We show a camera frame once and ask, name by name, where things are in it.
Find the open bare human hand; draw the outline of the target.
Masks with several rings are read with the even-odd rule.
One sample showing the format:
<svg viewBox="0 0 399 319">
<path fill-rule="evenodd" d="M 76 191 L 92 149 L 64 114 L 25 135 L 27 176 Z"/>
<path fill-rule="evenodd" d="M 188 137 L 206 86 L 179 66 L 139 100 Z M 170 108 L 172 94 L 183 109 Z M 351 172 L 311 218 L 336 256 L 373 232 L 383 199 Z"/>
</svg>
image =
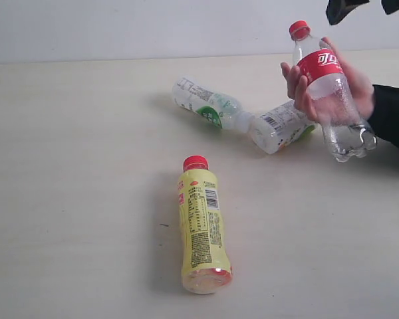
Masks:
<svg viewBox="0 0 399 319">
<path fill-rule="evenodd" d="M 344 75 L 348 80 L 352 97 L 358 108 L 359 114 L 369 120 L 374 111 L 374 87 L 368 77 L 349 63 L 335 47 L 328 37 L 323 37 L 322 42 L 330 47 L 340 63 Z M 286 62 L 280 64 L 281 72 L 287 82 L 287 96 L 294 100 L 294 106 L 306 114 L 313 122 L 319 122 L 317 112 L 313 106 L 311 96 L 307 92 L 307 78 L 301 75 L 298 66 L 290 66 Z"/>
</svg>

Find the black sleeved forearm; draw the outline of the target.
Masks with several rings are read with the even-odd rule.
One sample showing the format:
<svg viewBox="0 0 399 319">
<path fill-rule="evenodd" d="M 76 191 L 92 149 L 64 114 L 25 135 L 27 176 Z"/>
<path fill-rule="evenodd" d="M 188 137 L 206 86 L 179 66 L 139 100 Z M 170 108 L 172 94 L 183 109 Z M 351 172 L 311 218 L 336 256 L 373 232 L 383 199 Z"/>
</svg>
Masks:
<svg viewBox="0 0 399 319">
<path fill-rule="evenodd" d="M 374 84 L 374 110 L 368 120 L 374 133 L 399 148 L 399 88 Z"/>
</svg>

